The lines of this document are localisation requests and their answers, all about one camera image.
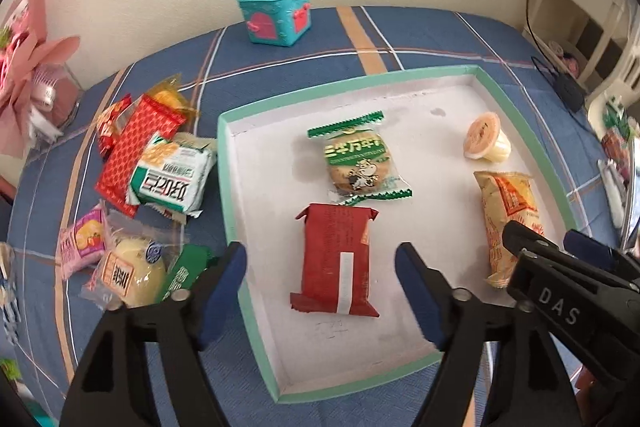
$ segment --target bed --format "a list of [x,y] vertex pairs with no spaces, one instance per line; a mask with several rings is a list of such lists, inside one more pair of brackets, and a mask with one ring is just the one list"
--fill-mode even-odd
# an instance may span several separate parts
[[[52,416],[60,416],[69,378],[100,317],[92,302],[79,297],[90,271],[63,283],[54,269],[65,204],[73,220],[98,201],[93,187],[102,162],[89,124],[99,107],[127,92],[136,97],[174,73],[182,73],[183,94],[200,106],[198,133],[215,136],[222,112],[276,94],[385,71],[477,64],[502,87],[538,136],[578,227],[604,243],[617,244],[596,167],[604,152],[533,68],[529,57],[536,51],[517,30],[480,16],[419,8],[315,9],[312,20],[311,30],[292,48],[251,44],[244,25],[236,24],[139,60],[89,89],[65,137],[28,160],[9,229],[9,242],[18,249],[23,317],[16,353],[24,380]],[[168,226],[148,208],[140,209],[138,219]],[[216,176],[210,178],[202,217],[190,221],[186,232],[192,242],[223,251]],[[149,347],[148,355],[162,424],[175,426],[159,353]],[[577,361],[567,352],[564,357],[573,372]],[[427,367],[355,395],[276,405],[258,371],[237,306],[224,335],[202,353],[202,361],[231,425],[238,426],[408,426],[436,373],[436,367]],[[478,419],[487,386],[488,376],[481,373]]]

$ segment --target teal toy box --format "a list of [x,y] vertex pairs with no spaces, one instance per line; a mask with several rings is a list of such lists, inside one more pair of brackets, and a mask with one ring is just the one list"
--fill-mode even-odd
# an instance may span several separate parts
[[309,0],[238,0],[251,42],[291,46],[311,26]]

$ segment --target snack bag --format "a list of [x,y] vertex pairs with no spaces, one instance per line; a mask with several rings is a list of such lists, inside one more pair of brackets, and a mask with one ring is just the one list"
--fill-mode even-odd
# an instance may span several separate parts
[[372,129],[384,118],[377,111],[306,132],[309,138],[326,140],[324,158],[338,204],[411,197],[411,187],[398,175],[384,140]]
[[217,264],[218,258],[214,257],[210,248],[184,245],[180,257],[175,261],[174,267],[156,296],[156,302],[162,302],[176,290],[190,289],[204,270]]
[[95,190],[121,212],[132,217],[138,207],[127,204],[129,180],[149,139],[158,132],[171,138],[186,118],[146,94],[127,123],[104,165]]
[[118,115],[131,105],[131,95],[127,94],[119,102],[110,105],[98,117],[95,123],[95,132],[98,135],[98,152],[102,158],[107,158],[118,139],[113,123]]
[[127,203],[155,203],[186,216],[198,217],[214,154],[154,133],[136,165],[127,190]]
[[505,288],[518,260],[502,245],[504,226],[516,220],[540,235],[545,234],[529,182],[531,176],[520,172],[488,171],[474,172],[474,176],[482,194],[493,271],[487,282],[495,288]]
[[[174,111],[179,112],[187,120],[191,120],[191,118],[197,115],[198,112],[196,109],[191,107],[189,101],[178,91],[181,79],[182,76],[180,74],[169,76],[149,89],[146,92],[146,95],[156,100],[156,102],[160,102],[163,105],[172,108]],[[133,102],[129,108],[124,110],[116,118],[114,122],[114,129],[117,134],[124,130],[127,122],[129,122],[129,119],[132,117],[141,100],[142,97]]]
[[90,264],[97,263],[106,251],[105,209],[102,202],[58,235],[58,253],[62,260],[62,280]]
[[625,182],[628,182],[631,163],[629,145],[617,127],[607,130],[605,136],[602,137],[602,146],[607,157],[618,166],[618,172],[625,179]]
[[311,203],[305,216],[302,292],[290,294],[299,312],[380,317],[369,303],[369,219],[364,206]]
[[500,117],[494,112],[478,116],[469,126],[463,150],[472,160],[484,158],[494,163],[504,162],[511,154],[511,142],[501,129]]
[[114,295],[130,308],[153,304],[180,251],[172,232],[148,227],[119,212],[110,212],[107,224],[108,253],[81,296],[101,307]]

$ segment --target pink flower bouquet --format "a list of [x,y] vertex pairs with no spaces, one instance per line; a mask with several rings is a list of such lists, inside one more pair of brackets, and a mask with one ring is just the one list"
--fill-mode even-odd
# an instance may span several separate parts
[[22,157],[36,110],[60,126],[79,87],[62,67],[80,37],[47,41],[45,0],[15,0],[0,25],[0,154]]

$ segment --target cookie package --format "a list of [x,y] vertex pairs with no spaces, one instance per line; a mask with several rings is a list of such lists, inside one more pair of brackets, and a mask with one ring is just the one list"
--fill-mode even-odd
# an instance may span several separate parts
[[206,146],[184,143],[154,133],[129,181],[128,204],[155,204],[156,209],[160,206],[191,217],[202,213],[205,183],[216,155]]
[[127,204],[126,194],[131,175],[149,139],[158,132],[172,138],[186,118],[146,94],[122,131],[113,152],[104,165],[95,190],[127,216],[135,215],[138,206]]
[[70,227],[60,230],[56,258],[61,261],[63,280],[98,263],[106,252],[105,215],[104,204],[100,202]]
[[509,221],[517,221],[540,235],[545,230],[531,190],[531,176],[520,172],[474,172],[482,194],[484,225],[489,243],[492,274],[487,282],[505,288],[518,262],[502,244],[502,230]]
[[305,218],[302,291],[291,293],[300,312],[380,317],[369,303],[369,220],[377,210],[364,206],[311,203]]
[[374,131],[384,118],[382,111],[376,111],[307,131],[309,138],[324,139],[324,159],[334,182],[335,203],[352,205],[367,199],[411,197],[411,187],[398,175],[385,141]]

